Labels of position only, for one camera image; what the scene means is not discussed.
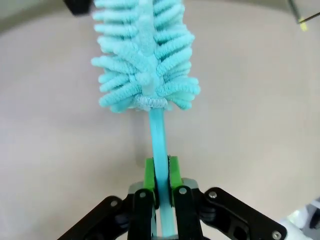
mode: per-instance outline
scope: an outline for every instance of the brush bristles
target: brush bristles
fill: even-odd
[[[113,112],[127,108],[191,108],[200,93],[198,81],[188,77],[195,37],[183,24],[180,0],[96,0],[102,21],[95,30],[103,55],[92,59],[105,69],[99,77],[99,103]]]

